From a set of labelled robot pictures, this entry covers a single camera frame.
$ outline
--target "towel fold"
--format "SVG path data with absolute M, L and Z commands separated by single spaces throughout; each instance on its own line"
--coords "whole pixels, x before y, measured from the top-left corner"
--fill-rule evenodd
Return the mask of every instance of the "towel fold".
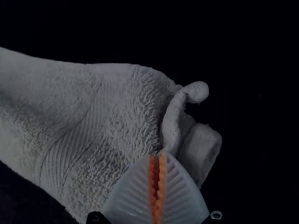
M 78 64 L 0 48 L 0 160 L 85 223 L 145 154 L 167 149 L 198 187 L 221 136 L 184 113 L 208 86 L 131 64 Z

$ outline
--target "towel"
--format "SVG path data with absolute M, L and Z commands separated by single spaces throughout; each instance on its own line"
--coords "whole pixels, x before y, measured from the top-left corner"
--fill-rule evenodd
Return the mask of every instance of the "towel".
M 59 62 L 0 48 L 0 160 L 80 223 L 102 210 L 131 164 L 163 148 L 200 188 L 221 136 L 184 107 L 207 96 L 204 82 L 182 87 L 152 68 Z

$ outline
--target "metal screw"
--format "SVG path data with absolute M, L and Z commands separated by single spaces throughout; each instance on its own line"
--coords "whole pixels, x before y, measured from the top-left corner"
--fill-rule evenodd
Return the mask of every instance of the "metal screw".
M 210 217 L 212 219 L 222 219 L 222 213 L 221 211 L 212 211 Z

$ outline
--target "black plastic part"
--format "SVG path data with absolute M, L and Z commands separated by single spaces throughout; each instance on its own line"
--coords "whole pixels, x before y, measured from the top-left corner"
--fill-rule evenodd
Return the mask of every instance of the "black plastic part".
M 86 224 L 111 224 L 106 217 L 99 211 L 88 214 Z

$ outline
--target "orange serrated edge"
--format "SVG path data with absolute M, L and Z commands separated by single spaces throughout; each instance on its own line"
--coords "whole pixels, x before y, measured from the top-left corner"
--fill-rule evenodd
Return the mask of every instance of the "orange serrated edge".
M 156 160 L 153 156 L 150 157 L 149 161 L 149 184 L 150 184 L 150 205 L 152 209 L 153 224 L 161 224 L 163 205 L 164 205 L 164 195 L 165 195 L 165 179 L 166 179 L 166 156 L 161 153 L 158 159 L 159 163 L 156 164 Z M 158 173 L 158 189 L 156 189 L 155 179 Z

